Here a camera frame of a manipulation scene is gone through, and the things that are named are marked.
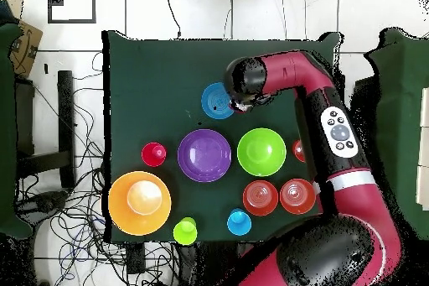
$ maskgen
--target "blue cup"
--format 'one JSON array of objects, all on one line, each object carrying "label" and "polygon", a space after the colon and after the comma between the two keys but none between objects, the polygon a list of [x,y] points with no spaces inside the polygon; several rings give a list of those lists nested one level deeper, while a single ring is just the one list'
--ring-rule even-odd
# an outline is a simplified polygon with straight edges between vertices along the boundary
[{"label": "blue cup", "polygon": [[236,236],[244,236],[251,229],[251,218],[242,209],[231,211],[226,222],[230,232]]}]

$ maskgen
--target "red bowl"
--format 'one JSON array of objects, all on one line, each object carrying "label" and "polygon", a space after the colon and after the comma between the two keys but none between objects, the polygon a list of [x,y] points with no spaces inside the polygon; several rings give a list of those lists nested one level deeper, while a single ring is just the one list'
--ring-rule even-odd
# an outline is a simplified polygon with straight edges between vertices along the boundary
[{"label": "red bowl", "polygon": [[292,145],[293,155],[300,161],[305,163],[304,151],[302,150],[301,140],[298,139]]},{"label": "red bowl", "polygon": [[142,149],[142,160],[145,164],[157,167],[161,165],[167,157],[165,147],[157,142],[146,144]]},{"label": "red bowl", "polygon": [[291,179],[280,190],[280,202],[293,215],[309,212],[316,202],[313,186],[304,179]]},{"label": "red bowl", "polygon": [[265,180],[251,182],[243,192],[243,204],[254,216],[266,216],[272,213],[277,203],[277,189]]}]

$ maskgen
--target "bowl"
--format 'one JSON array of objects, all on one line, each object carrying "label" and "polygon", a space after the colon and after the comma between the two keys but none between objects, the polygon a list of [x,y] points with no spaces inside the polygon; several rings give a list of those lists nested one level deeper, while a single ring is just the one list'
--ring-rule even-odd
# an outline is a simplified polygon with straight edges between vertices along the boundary
[{"label": "bowl", "polygon": [[221,82],[215,82],[205,88],[201,96],[201,106],[205,114],[214,119],[226,119],[234,114],[230,108],[230,96]]},{"label": "bowl", "polygon": [[241,167],[254,176],[276,173],[286,160],[282,137],[268,128],[255,128],[239,141],[237,157]]},{"label": "bowl", "polygon": [[225,175],[231,164],[228,141],[211,129],[197,129],[178,147],[178,165],[194,181],[207,183]]},{"label": "bowl", "polygon": [[145,236],[161,228],[168,219],[171,197],[167,186],[156,175],[133,171],[112,184],[108,209],[121,231]]}]

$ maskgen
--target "purple bowl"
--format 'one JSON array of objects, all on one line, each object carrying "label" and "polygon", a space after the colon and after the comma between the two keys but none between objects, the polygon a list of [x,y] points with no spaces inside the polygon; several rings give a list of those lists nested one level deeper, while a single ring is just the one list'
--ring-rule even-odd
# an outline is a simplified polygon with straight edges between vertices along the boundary
[{"label": "purple bowl", "polygon": [[231,164],[231,147],[221,134],[197,129],[178,146],[178,165],[194,181],[209,183],[221,178]]}]

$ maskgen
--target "dark green tabletop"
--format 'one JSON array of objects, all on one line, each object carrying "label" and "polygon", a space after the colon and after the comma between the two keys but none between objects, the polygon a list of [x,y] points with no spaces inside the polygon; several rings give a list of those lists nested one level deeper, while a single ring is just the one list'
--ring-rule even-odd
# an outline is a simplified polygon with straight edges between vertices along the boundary
[{"label": "dark green tabletop", "polygon": [[[255,180],[239,165],[236,147],[240,138],[256,127],[278,132],[287,145],[282,168],[265,178],[279,190],[291,178],[307,178],[306,165],[292,154],[299,139],[292,91],[285,91],[274,103],[249,114],[234,114],[214,120],[201,107],[201,94],[213,82],[222,81],[226,66],[241,56],[263,55],[291,49],[306,49],[329,64],[338,47],[339,34],[327,34],[316,42],[302,41],[222,41],[222,40],[130,40],[109,32],[111,82],[111,181],[143,170],[161,178],[172,196],[167,222],[154,233],[129,236],[115,226],[113,242],[172,241],[175,224],[185,216],[197,222],[198,241],[258,241],[299,216],[279,205],[269,216],[251,216],[251,231],[233,236],[226,227],[230,211],[243,207],[242,193]],[[221,133],[230,143],[232,163],[228,172],[212,183],[197,183],[178,166],[181,140],[199,128]],[[157,168],[141,160],[142,147],[157,141],[166,146],[167,159]],[[316,207],[309,212],[316,212]]]},{"label": "dark green tabletop", "polygon": [[416,203],[421,97],[423,88],[429,86],[429,40],[399,29],[387,29],[380,37],[380,46],[368,54],[381,89],[377,145],[401,212],[417,235],[429,240],[429,212]]}]

